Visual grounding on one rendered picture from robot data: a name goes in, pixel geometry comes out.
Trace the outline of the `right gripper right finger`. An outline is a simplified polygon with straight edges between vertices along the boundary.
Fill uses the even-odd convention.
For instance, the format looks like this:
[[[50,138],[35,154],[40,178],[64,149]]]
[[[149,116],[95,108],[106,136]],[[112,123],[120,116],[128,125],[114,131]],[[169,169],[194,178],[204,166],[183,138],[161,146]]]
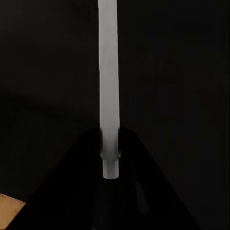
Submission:
[[[124,230],[201,230],[139,136],[120,129]],[[139,211],[133,160],[150,214]]]

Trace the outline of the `pen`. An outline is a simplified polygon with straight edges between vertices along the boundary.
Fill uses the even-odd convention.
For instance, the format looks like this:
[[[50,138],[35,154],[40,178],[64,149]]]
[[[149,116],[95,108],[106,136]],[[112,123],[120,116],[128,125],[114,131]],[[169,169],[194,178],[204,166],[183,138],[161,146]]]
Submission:
[[[103,177],[116,179],[120,157],[117,0],[98,0],[100,131]]]

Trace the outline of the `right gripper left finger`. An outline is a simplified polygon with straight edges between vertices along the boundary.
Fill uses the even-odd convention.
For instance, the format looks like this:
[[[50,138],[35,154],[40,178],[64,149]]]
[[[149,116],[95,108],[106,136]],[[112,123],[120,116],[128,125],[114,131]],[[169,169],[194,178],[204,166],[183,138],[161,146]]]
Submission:
[[[101,131],[86,130],[5,230],[91,230]]]

